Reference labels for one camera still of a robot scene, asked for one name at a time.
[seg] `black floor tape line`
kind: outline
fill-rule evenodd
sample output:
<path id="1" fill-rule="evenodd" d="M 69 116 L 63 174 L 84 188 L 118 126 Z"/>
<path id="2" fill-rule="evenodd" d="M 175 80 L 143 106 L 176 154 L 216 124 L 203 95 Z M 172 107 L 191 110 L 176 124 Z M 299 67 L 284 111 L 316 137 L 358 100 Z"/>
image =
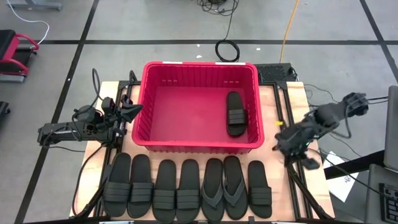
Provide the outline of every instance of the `black floor tape line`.
<path id="1" fill-rule="evenodd" d="M 201 187 L 201 210 L 210 223 L 219 223 L 224 216 L 223 162 L 209 159 Z"/>
<path id="2" fill-rule="evenodd" d="M 227 96 L 227 130 L 230 136 L 240 136 L 246 130 L 246 112 L 241 95 L 231 91 Z"/>
<path id="3" fill-rule="evenodd" d="M 111 164 L 102 196 L 104 211 L 111 217 L 120 217 L 126 211 L 131 188 L 130 164 L 130 155 L 123 152 L 117 154 Z"/>
<path id="4" fill-rule="evenodd" d="M 219 40 L 85 40 L 88 45 L 180 45 L 180 44 L 216 44 Z M 232 40 L 235 44 L 279 45 L 283 40 Z M 79 40 L 44 40 L 42 45 L 76 45 Z M 398 40 L 286 40 L 285 45 L 398 45 Z"/>
<path id="5" fill-rule="evenodd" d="M 127 213 L 131 218 L 140 218 L 150 209 L 154 184 L 150 176 L 150 161 L 146 155 L 136 155 L 131 162 L 132 184 Z"/>
<path id="6" fill-rule="evenodd" d="M 59 121 L 59 118 L 60 118 L 60 115 L 62 112 L 62 108 L 63 108 L 63 104 L 65 103 L 65 100 L 67 98 L 67 93 L 68 93 L 70 84 L 72 82 L 73 75 L 75 74 L 76 66 L 79 62 L 81 52 L 83 50 L 84 41 L 87 38 L 88 31 L 90 30 L 91 23 L 93 22 L 93 18 L 94 18 L 95 11 L 97 9 L 99 1 L 100 0 L 94 0 L 93 4 L 91 5 L 90 13 L 88 14 L 87 21 L 86 21 L 85 27 L 83 29 L 83 32 L 81 33 L 80 40 L 78 41 L 78 46 L 76 48 L 75 55 L 73 56 L 73 60 L 71 62 L 67 77 L 65 79 L 65 83 L 63 84 L 63 88 L 62 88 L 60 97 L 58 99 L 57 106 L 55 107 L 55 111 L 52 116 L 51 123 L 57 123 Z M 32 200 L 36 185 L 39 181 L 40 173 L 43 169 L 45 158 L 47 157 L 48 152 L 49 152 L 49 149 L 44 146 L 40 150 L 40 154 L 39 154 L 39 157 L 37 158 L 37 162 L 34 167 L 32 176 L 30 177 L 28 186 L 25 191 L 24 198 L 22 199 L 21 205 L 18 209 L 18 213 L 17 213 L 16 219 L 14 222 L 15 224 L 23 223 L 25 220 L 25 216 L 26 216 L 27 210 L 29 208 L 30 201 Z"/>
<path id="7" fill-rule="evenodd" d="M 390 69 L 392 71 L 392 74 L 394 74 L 396 80 L 398 81 L 398 67 L 397 64 L 393 58 L 393 56 L 391 55 L 391 52 L 389 50 L 389 48 L 386 45 L 386 42 L 384 41 L 383 36 L 381 35 L 381 32 L 376 24 L 376 21 L 373 18 L 373 15 L 369 9 L 368 4 L 366 3 L 365 0 L 359 0 L 362 8 L 365 12 L 366 17 L 368 18 L 368 21 L 373 29 L 374 35 L 376 36 L 377 40 L 380 41 L 380 47 L 381 50 L 383 51 L 384 56 L 386 57 L 387 63 L 390 66 Z"/>
<path id="8" fill-rule="evenodd" d="M 176 217 L 179 223 L 191 223 L 200 209 L 200 177 L 198 162 L 187 159 L 182 163 L 180 186 L 177 190 Z"/>
<path id="9" fill-rule="evenodd" d="M 266 170 L 260 161 L 252 161 L 248 167 L 249 205 L 260 218 L 272 215 L 272 190 L 268 186 Z"/>
<path id="10" fill-rule="evenodd" d="M 224 159 L 224 175 L 225 210 L 231 219 L 239 220 L 248 210 L 248 194 L 241 163 L 236 156 L 228 156 Z"/>
<path id="11" fill-rule="evenodd" d="M 175 178 L 175 163 L 168 159 L 160 162 L 152 211 L 156 220 L 161 223 L 172 223 L 175 217 Z"/>

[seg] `black cable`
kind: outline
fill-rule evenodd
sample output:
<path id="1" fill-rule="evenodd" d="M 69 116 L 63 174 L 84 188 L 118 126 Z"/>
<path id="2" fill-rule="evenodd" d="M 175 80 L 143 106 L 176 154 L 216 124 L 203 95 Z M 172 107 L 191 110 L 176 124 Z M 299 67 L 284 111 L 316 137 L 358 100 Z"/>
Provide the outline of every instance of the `black cable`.
<path id="1" fill-rule="evenodd" d="M 228 37 L 228 34 L 229 34 L 229 30 L 230 30 L 230 28 L 231 28 L 232 16 L 233 16 L 233 14 L 234 14 L 234 11 L 235 11 L 236 8 L 238 7 L 238 3 L 239 3 L 239 1 L 233 0 L 233 6 L 232 6 L 231 14 L 230 14 L 230 17 L 229 17 L 228 30 L 227 30 L 227 32 L 226 32 L 225 38 L 222 39 L 222 40 L 217 41 L 217 43 L 216 43 L 216 47 L 215 47 L 216 54 L 217 54 L 217 57 L 218 57 L 222 62 L 237 62 L 237 61 L 239 60 L 239 58 L 241 57 L 241 51 L 240 51 L 238 45 L 235 44 L 232 40 L 227 40 L 227 37 Z M 219 47 L 220 44 L 222 44 L 222 43 L 229 44 L 229 45 L 231 45 L 231 46 L 236 50 L 236 57 L 235 57 L 234 59 L 228 60 L 228 59 L 223 58 L 223 57 L 220 55 L 220 52 L 218 51 L 218 47 Z"/>
<path id="2" fill-rule="evenodd" d="M 334 102 L 338 103 L 338 101 L 334 99 L 333 95 L 328 90 L 323 90 L 323 89 L 321 89 L 321 88 L 319 88 L 319 87 L 317 87 L 315 85 L 312 85 L 312 84 L 304 84 L 304 86 L 312 86 L 312 87 L 316 88 L 319 91 L 324 91 L 325 93 L 328 93 L 330 95 L 331 100 L 333 100 Z"/>
<path id="3" fill-rule="evenodd" d="M 83 111 L 78 111 L 78 110 L 74 110 L 74 114 L 72 115 L 72 123 L 75 125 L 76 131 L 79 134 L 80 140 L 77 140 L 77 138 L 75 137 L 74 133 L 73 133 L 73 129 L 72 129 L 72 134 L 73 136 L 76 138 L 77 141 L 82 141 L 83 137 L 81 135 L 81 132 L 78 128 L 78 126 L 76 125 L 76 121 L 75 119 L 78 117 L 79 114 L 83 114 L 86 113 L 90 108 L 92 108 L 94 106 L 94 104 L 97 102 L 98 99 L 103 100 L 102 97 L 100 96 L 100 91 L 101 91 L 101 80 L 100 80 L 100 76 L 98 75 L 98 72 L 95 68 L 92 69 L 91 71 L 91 77 L 93 79 L 93 86 L 94 86 L 94 91 L 95 91 L 95 99 L 93 100 L 93 102 L 89 105 L 89 107 L 87 107 L 87 109 L 83 110 Z"/>
<path id="4" fill-rule="evenodd" d="M 77 141 L 82 141 L 83 140 L 83 136 L 81 135 L 81 132 L 80 132 L 79 128 L 76 125 L 76 121 L 75 121 L 75 116 L 74 115 L 72 115 L 72 123 L 73 123 L 73 125 L 75 125 L 76 131 L 77 131 L 77 133 L 79 134 L 79 137 L 80 137 L 80 139 L 77 140 Z"/>
<path id="5" fill-rule="evenodd" d="M 312 103 L 308 102 L 308 105 L 312 106 L 312 107 L 319 107 L 320 105 L 313 105 Z"/>
<path id="6" fill-rule="evenodd" d="M 299 82 L 299 75 L 297 74 L 296 70 L 293 67 L 289 69 L 289 73 L 293 75 L 293 78 L 296 82 Z"/>
<path id="7" fill-rule="evenodd" d="M 368 101 L 372 101 L 372 100 L 384 100 L 384 99 L 388 99 L 388 96 L 377 97 L 377 98 L 370 98 L 370 99 L 368 99 Z"/>
<path id="8" fill-rule="evenodd" d="M 81 135 L 80 135 L 80 140 L 79 140 L 79 139 L 76 137 L 76 135 L 75 135 L 75 132 L 74 132 L 75 130 L 74 130 L 71 126 L 69 126 L 68 123 L 65 125 L 65 130 L 66 130 L 67 128 L 70 130 L 70 132 L 71 132 L 73 138 L 75 138 L 76 141 L 81 141 Z"/>
<path id="9" fill-rule="evenodd" d="M 71 152 L 85 152 L 85 151 L 69 149 L 67 147 L 62 147 L 62 146 L 51 146 L 51 147 L 49 147 L 49 149 L 53 149 L 53 148 L 64 149 L 64 150 L 68 150 L 68 151 L 71 151 Z"/>
<path id="10" fill-rule="evenodd" d="M 343 134 L 340 134 L 337 131 L 331 131 L 331 133 L 333 133 L 333 134 L 335 134 L 335 135 L 337 135 L 337 136 L 339 136 L 341 138 L 350 139 L 353 135 L 351 134 L 351 130 L 350 130 L 349 124 L 348 124 L 348 106 L 346 107 L 346 111 L 345 111 L 345 114 L 344 114 L 344 121 L 346 123 L 346 129 L 347 129 L 347 132 L 348 132 L 347 136 L 345 136 Z"/>
<path id="11" fill-rule="evenodd" d="M 332 166 L 336 167 L 336 169 L 342 171 L 342 173 L 344 173 L 345 175 L 351 177 L 353 180 L 355 180 L 355 181 L 357 181 L 358 183 L 362 184 L 363 186 L 365 186 L 365 187 L 368 188 L 369 190 L 371 190 L 371 191 L 373 191 L 373 192 L 379 194 L 380 196 L 383 196 L 383 197 L 385 197 L 385 198 L 388 198 L 388 199 L 390 199 L 390 200 L 393 200 L 393 201 L 395 201 L 395 202 L 398 202 L 398 201 L 396 201 L 394 198 L 391 198 L 391 197 L 388 196 L 388 195 L 385 195 L 385 194 L 383 194 L 383 193 L 380 193 L 378 190 L 374 190 L 374 189 L 373 189 L 372 187 L 370 187 L 368 184 L 365 184 L 364 182 L 362 182 L 362 181 L 358 180 L 357 178 L 353 177 L 351 174 L 349 174 L 347 171 L 345 171 L 344 169 L 342 169 L 342 168 L 339 167 L 338 165 L 336 165 L 336 164 L 330 162 L 327 158 L 325 158 L 325 157 L 322 155 L 322 153 L 319 153 L 319 152 L 316 151 L 316 150 L 314 150 L 314 151 L 315 151 L 316 153 L 318 153 L 318 154 L 319 154 L 322 158 L 324 158 L 326 161 L 328 161 Z"/>
<path id="12" fill-rule="evenodd" d="M 307 95 L 307 92 L 311 93 L 311 96 L 308 96 L 307 99 L 310 100 L 313 96 L 313 91 L 312 90 L 308 90 L 304 87 L 304 91 L 305 91 L 305 95 Z"/>
<path id="13" fill-rule="evenodd" d="M 49 140 L 50 136 L 51 136 L 52 134 L 54 134 L 55 132 L 57 132 L 57 131 L 59 131 L 59 130 L 61 130 L 61 129 L 66 129 L 66 128 L 67 128 L 67 126 L 64 126 L 64 127 L 60 127 L 60 128 L 57 128 L 57 129 L 51 131 L 50 134 L 44 139 L 42 145 L 43 145 L 44 147 L 47 147 L 47 146 L 46 146 L 46 143 L 47 143 L 47 141 Z"/>
<path id="14" fill-rule="evenodd" d="M 344 142 L 343 140 L 334 137 L 332 134 L 329 134 L 329 135 L 330 135 L 330 137 L 336 139 L 337 141 L 339 141 L 339 142 L 345 144 L 345 145 L 346 145 L 347 147 L 349 147 L 349 149 L 350 149 L 353 153 L 355 153 L 357 156 L 362 157 L 362 156 L 359 155 L 347 142 Z"/>
<path id="15" fill-rule="evenodd" d="M 101 116 L 104 115 L 104 113 L 102 111 L 100 111 L 100 110 L 95 109 L 95 111 L 99 112 L 101 114 Z"/>
<path id="16" fill-rule="evenodd" d="M 236 8 L 238 4 L 234 5 L 231 9 L 222 9 L 220 7 L 226 2 L 227 0 L 197 0 L 197 4 L 201 6 L 203 12 L 210 13 L 212 15 L 221 15 L 221 16 L 230 16 Z"/>
<path id="17" fill-rule="evenodd" d="M 318 148 L 319 148 L 319 150 L 320 150 L 321 152 L 323 152 L 323 153 L 325 153 L 325 154 L 328 154 L 328 155 L 330 154 L 330 155 L 332 155 L 332 156 L 340 157 L 340 158 L 342 158 L 342 159 L 346 159 L 347 161 L 351 161 L 351 159 L 348 159 L 347 157 L 343 157 L 343 156 L 340 156 L 340 155 L 337 155 L 337 154 L 331 154 L 331 153 L 326 152 L 325 150 L 321 149 L 320 147 L 318 147 Z"/>
<path id="18" fill-rule="evenodd" d="M 378 103 L 385 103 L 385 102 L 387 102 L 388 100 L 384 100 L 384 101 L 380 101 L 380 102 L 376 102 L 376 103 L 368 103 L 369 105 L 374 105 L 374 104 L 378 104 Z"/>
<path id="19" fill-rule="evenodd" d="M 73 194 L 73 200 L 72 200 L 72 212 L 74 214 L 74 216 L 77 216 L 77 212 L 75 210 L 75 200 L 76 200 L 76 196 L 77 196 L 77 191 L 79 189 L 79 184 L 80 184 L 80 177 L 81 174 L 83 173 L 83 169 L 85 168 L 87 162 L 102 148 L 104 147 L 106 143 L 102 143 L 101 146 L 99 148 L 97 148 L 89 157 L 87 157 L 86 161 L 83 163 L 83 165 L 81 165 L 80 171 L 79 171 L 79 175 L 77 177 L 77 183 L 76 183 L 76 189 L 75 189 L 75 193 Z"/>
<path id="20" fill-rule="evenodd" d="M 94 106 L 95 102 L 97 102 L 98 99 L 103 100 L 102 97 L 100 97 L 100 91 L 101 91 L 100 76 L 98 75 L 98 72 L 97 72 L 97 70 L 95 68 L 92 69 L 91 76 L 93 78 L 93 86 L 94 86 L 94 91 L 95 91 L 95 95 L 96 95 L 95 99 L 89 105 L 89 107 L 87 107 L 87 109 L 85 109 L 84 111 L 78 111 L 78 110 L 75 109 L 75 114 L 73 115 L 74 118 L 77 118 L 77 116 L 79 114 L 86 113 L 90 108 L 92 108 Z"/>
<path id="21" fill-rule="evenodd" d="M 93 79 L 94 91 L 95 91 L 95 94 L 96 94 L 96 96 L 97 96 L 97 99 L 104 100 L 104 99 L 102 99 L 102 97 L 100 96 L 101 81 L 100 81 L 100 76 L 98 75 L 98 72 L 97 72 L 97 70 L 96 70 L 95 68 L 93 68 L 93 71 L 92 71 L 92 73 L 91 73 L 91 77 L 92 77 L 92 79 Z"/>

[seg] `white cable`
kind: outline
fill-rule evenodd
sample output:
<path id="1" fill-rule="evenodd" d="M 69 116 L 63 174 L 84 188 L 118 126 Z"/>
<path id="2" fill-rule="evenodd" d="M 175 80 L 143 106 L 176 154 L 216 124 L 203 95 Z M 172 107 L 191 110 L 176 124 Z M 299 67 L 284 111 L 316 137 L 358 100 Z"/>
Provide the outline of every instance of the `white cable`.
<path id="1" fill-rule="evenodd" d="M 11 11 L 14 13 L 14 15 L 16 15 L 20 20 L 25 21 L 25 22 L 42 22 L 42 23 L 44 23 L 44 24 L 47 26 L 47 30 L 45 31 L 44 37 L 42 38 L 41 41 L 39 41 L 39 43 L 37 43 L 38 45 L 40 45 L 40 44 L 43 42 L 43 40 L 46 38 L 46 36 L 47 36 L 47 34 L 48 34 L 49 30 L 50 30 L 50 25 L 49 25 L 48 23 L 44 22 L 44 21 L 29 21 L 29 20 L 27 20 L 27 19 L 21 18 L 21 17 L 18 16 L 18 14 L 14 11 L 14 8 L 13 8 L 13 6 L 11 5 L 10 0 L 7 0 L 7 3 L 8 3 L 8 5 L 10 6 Z"/>

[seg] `red chair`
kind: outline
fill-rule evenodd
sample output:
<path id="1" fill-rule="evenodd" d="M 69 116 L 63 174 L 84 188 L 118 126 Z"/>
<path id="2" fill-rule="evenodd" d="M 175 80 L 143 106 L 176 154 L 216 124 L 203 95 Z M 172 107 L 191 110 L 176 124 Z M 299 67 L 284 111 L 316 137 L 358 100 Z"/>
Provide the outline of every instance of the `red chair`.
<path id="1" fill-rule="evenodd" d="M 24 57 L 19 54 L 21 52 L 18 49 L 20 37 L 29 40 L 34 45 L 31 49 L 21 49 Z M 28 36 L 17 34 L 14 30 L 0 30 L 0 73 L 26 77 L 29 74 L 29 69 L 26 66 L 29 57 L 31 54 L 36 54 L 38 49 L 39 45 Z"/>

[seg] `red plastic basket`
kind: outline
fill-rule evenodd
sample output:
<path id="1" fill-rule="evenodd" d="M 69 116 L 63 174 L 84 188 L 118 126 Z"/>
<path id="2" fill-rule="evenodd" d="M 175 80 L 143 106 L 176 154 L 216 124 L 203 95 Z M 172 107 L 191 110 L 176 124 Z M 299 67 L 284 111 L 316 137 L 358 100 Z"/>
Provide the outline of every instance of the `red plastic basket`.
<path id="1" fill-rule="evenodd" d="M 226 128 L 230 91 L 248 112 L 237 138 Z M 243 154 L 264 142 L 257 69 L 249 63 L 149 62 L 138 104 L 132 139 L 150 151 Z"/>

